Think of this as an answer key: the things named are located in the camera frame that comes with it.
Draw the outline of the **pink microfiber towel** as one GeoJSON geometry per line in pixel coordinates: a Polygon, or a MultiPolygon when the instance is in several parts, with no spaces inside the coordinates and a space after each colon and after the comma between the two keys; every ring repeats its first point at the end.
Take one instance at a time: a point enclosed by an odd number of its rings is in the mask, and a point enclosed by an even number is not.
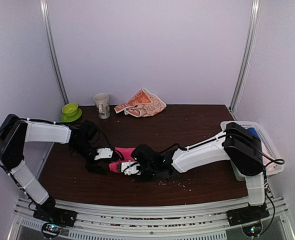
{"type": "Polygon", "coordinates": [[[134,149],[134,147],[116,147],[114,153],[116,154],[117,160],[109,164],[109,170],[113,173],[121,173],[121,163],[135,161],[131,156],[134,149]]]}

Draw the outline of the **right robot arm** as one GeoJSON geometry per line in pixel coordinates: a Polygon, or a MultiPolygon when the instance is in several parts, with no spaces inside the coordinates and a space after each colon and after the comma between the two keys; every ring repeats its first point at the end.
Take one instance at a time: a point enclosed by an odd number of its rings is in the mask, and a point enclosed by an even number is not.
{"type": "Polygon", "coordinates": [[[215,162],[230,161],[244,176],[248,205],[229,210],[230,225],[259,221],[269,217],[266,204],[262,143],[259,137],[236,122],[230,122],[214,137],[182,147],[172,147],[156,152],[147,144],[140,144],[131,153],[140,165],[145,178],[155,175],[169,178],[173,173],[186,173],[194,168],[215,162]]]}

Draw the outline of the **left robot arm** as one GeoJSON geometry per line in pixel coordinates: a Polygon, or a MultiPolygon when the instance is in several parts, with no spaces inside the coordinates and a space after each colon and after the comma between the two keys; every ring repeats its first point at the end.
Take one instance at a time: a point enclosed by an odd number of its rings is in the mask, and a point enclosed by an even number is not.
{"type": "Polygon", "coordinates": [[[26,143],[67,144],[86,160],[90,171],[104,174],[105,171],[97,162],[111,158],[113,150],[110,147],[94,147],[90,144],[90,137],[96,130],[96,125],[91,121],[74,127],[41,119],[19,118],[15,114],[9,114],[5,118],[0,127],[0,167],[35,205],[34,218],[57,225],[72,226],[77,213],[58,208],[54,197],[30,171],[24,156],[26,143]]]}

